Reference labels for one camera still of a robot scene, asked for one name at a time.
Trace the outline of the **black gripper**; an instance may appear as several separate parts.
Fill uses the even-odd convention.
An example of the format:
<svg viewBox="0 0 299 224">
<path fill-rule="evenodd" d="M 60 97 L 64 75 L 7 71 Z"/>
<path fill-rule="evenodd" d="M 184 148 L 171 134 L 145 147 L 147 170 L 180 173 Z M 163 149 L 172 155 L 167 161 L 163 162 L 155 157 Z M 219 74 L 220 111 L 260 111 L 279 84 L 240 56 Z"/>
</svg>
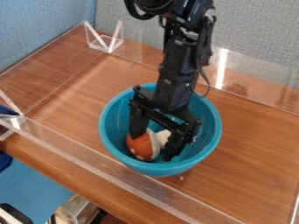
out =
<svg viewBox="0 0 299 224">
<path fill-rule="evenodd" d="M 163 160 L 171 161 L 185 143 L 196 136 L 200 119 L 189 111 L 193 87 L 199 73 L 189 69 L 185 73 L 159 68 L 159 78 L 153 90 L 133 87 L 129 100 L 129 135 L 140 137 L 149 121 L 165 128 L 161 134 Z"/>
</svg>

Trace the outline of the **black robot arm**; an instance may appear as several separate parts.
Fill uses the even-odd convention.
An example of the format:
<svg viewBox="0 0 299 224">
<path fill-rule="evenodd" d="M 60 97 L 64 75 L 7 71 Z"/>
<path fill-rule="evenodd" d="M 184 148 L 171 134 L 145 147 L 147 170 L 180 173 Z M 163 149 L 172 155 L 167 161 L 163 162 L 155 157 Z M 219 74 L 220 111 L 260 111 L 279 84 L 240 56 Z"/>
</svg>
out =
<svg viewBox="0 0 299 224">
<path fill-rule="evenodd" d="M 188 105 L 212 55 L 213 0 L 124 0 L 124 3 L 133 18 L 159 18 L 159 25 L 164 28 L 163 62 L 155 89 L 133 87 L 129 136 L 140 137 L 149 122 L 168 129 L 171 135 L 163 153 L 163 159 L 168 161 L 180 155 L 201 126 L 201 120 Z"/>
</svg>

